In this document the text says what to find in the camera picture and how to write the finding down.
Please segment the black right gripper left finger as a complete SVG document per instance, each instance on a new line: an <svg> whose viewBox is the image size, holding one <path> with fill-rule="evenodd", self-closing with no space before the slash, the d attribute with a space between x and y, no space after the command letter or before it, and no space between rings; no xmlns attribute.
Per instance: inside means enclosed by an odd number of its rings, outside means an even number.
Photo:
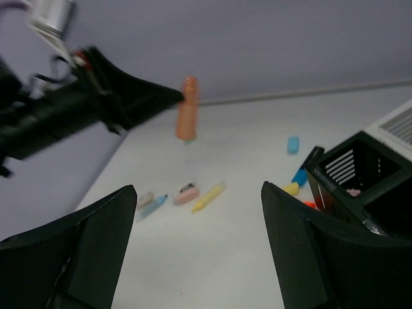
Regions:
<svg viewBox="0 0 412 309"><path fill-rule="evenodd" d="M1 308L111 308L129 241L132 185L1 241Z"/></svg>

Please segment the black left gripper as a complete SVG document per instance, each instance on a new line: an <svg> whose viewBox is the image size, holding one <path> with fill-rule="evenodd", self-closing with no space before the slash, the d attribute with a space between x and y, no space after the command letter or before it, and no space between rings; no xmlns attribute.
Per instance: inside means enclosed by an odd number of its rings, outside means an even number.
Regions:
<svg viewBox="0 0 412 309"><path fill-rule="evenodd" d="M103 122L110 132L130 129L183 100L183 93L138 79L108 61L94 46L77 50L77 80L32 98L1 64L1 176L6 159L24 160Z"/></svg>

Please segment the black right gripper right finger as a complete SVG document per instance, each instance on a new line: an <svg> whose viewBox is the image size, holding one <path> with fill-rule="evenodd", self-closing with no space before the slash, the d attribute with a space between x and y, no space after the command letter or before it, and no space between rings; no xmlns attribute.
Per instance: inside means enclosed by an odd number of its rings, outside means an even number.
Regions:
<svg viewBox="0 0 412 309"><path fill-rule="evenodd" d="M410 308L411 242L312 209L270 182L261 189L285 308Z"/></svg>

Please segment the orange black highlighter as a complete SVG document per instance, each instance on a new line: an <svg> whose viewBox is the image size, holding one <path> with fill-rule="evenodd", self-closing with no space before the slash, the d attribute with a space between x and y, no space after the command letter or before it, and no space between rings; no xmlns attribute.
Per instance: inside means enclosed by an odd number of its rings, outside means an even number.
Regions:
<svg viewBox="0 0 412 309"><path fill-rule="evenodd" d="M315 204L314 202L304 201L304 204L307 205L307 206L309 206L309 207L311 207L311 208L313 208L313 209L317 209L317 206L316 206L316 204Z"/></svg>

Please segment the blue highlighter pen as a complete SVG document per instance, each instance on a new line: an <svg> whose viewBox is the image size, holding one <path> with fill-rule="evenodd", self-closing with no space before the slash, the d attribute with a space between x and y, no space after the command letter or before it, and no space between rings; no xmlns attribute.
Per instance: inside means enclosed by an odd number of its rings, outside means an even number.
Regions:
<svg viewBox="0 0 412 309"><path fill-rule="evenodd" d="M160 206L162 206L167 199L168 195L165 194L163 196L155 198L152 202L139 207L136 211L136 221L141 222L142 220L146 219L152 212L156 211Z"/></svg>

